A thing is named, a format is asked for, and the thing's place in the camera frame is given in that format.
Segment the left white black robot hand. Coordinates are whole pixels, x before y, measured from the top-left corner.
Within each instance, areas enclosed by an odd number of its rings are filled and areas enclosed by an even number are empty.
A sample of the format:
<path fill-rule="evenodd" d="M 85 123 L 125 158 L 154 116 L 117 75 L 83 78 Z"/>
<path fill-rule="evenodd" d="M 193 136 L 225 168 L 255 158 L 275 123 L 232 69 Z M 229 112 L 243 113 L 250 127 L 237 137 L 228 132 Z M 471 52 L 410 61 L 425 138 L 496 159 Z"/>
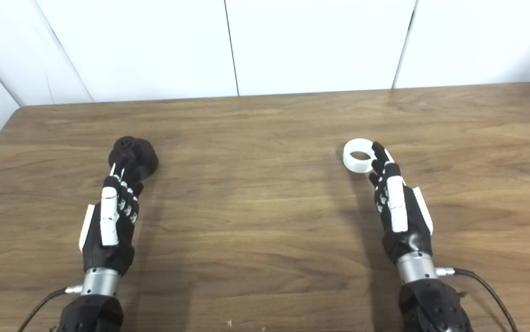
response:
<path fill-rule="evenodd" d="M 143 183 L 134 162 L 112 162 L 99 202 L 88 205 L 79 238 L 84 271 L 101 268 L 123 277 L 134 262 L 135 223 Z"/>

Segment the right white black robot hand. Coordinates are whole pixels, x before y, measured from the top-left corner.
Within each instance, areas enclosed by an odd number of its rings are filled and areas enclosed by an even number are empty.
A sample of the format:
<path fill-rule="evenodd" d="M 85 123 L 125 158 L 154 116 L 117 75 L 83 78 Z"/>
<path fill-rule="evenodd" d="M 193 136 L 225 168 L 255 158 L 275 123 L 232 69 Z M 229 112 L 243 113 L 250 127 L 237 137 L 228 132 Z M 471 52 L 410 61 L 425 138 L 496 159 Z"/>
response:
<path fill-rule="evenodd" d="M 383 250 L 390 261 L 413 252 L 433 254 L 431 230 L 425 203 L 418 191 L 406 185 L 400 166 L 379 142 L 371 149 L 374 160 L 369 181 L 374 187 L 374 203 L 384 230 Z"/>

